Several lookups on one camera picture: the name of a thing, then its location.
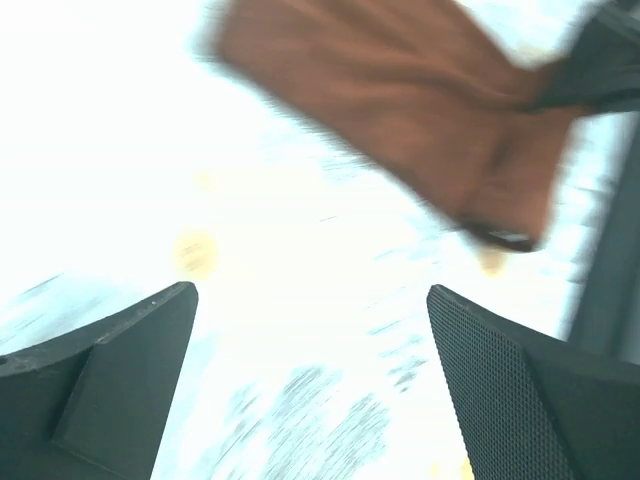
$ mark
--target brown cloth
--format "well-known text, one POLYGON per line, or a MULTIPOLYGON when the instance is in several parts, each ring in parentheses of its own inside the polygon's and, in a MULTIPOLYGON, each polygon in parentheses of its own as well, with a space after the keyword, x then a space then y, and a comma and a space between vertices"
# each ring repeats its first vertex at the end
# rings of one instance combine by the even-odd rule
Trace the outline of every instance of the brown cloth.
POLYGON ((555 64, 513 65, 453 0, 235 0, 215 47, 470 231, 540 240, 585 112, 524 113, 555 64))

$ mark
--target blurry background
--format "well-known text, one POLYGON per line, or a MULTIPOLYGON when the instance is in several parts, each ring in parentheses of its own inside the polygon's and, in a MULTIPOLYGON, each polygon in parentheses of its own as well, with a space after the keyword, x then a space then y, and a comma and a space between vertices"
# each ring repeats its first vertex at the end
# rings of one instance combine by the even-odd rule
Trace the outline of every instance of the blurry background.
MULTIPOLYGON (((558 55, 589 8, 465 5, 523 64, 558 55)), ((457 478, 426 293, 445 283, 562 336, 634 119, 576 125, 542 251, 487 251, 204 62, 200 34, 226 6, 0 3, 0 353, 194 279, 154 479, 457 478), (176 252, 203 238, 194 278, 176 252)))

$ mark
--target yellow light spot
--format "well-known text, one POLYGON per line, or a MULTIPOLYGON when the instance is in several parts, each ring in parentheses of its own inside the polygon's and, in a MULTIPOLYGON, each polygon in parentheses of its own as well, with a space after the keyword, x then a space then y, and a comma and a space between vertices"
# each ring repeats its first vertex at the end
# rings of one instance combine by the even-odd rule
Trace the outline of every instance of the yellow light spot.
POLYGON ((209 193, 213 190, 213 177, 206 169, 198 170, 193 177, 193 181, 199 190, 209 193))
POLYGON ((473 469, 471 468, 471 462, 468 458, 464 460, 462 465, 460 480, 473 480, 473 469))
POLYGON ((432 479, 440 478, 440 465, 439 464, 434 463, 433 465, 431 465, 431 468, 429 469, 429 478, 432 478, 432 479))
POLYGON ((175 265, 189 280, 207 280, 215 268, 216 243, 207 231, 181 235, 174 245, 175 265))
POLYGON ((482 272, 490 278, 499 277, 505 270, 508 256, 508 252, 494 246, 480 247, 478 261, 482 272))

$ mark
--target brown fabric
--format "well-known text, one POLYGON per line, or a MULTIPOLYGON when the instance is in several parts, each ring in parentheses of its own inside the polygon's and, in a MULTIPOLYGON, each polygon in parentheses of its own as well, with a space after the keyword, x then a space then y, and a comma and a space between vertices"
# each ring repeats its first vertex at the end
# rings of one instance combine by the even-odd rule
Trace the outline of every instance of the brown fabric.
POLYGON ((529 160, 531 179, 552 178, 562 150, 554 129, 580 112, 548 122, 517 113, 556 65, 514 66, 453 0, 235 0, 216 47, 452 218, 517 214, 540 237, 540 202, 494 219, 495 195, 481 182, 521 181, 513 170, 529 160))
POLYGON ((583 107, 568 107, 516 115, 502 160, 485 173, 460 215, 461 223, 505 247, 528 251, 538 244, 571 124, 589 113, 583 107), (488 235, 489 231, 508 233, 511 241, 501 241, 496 235, 488 235))

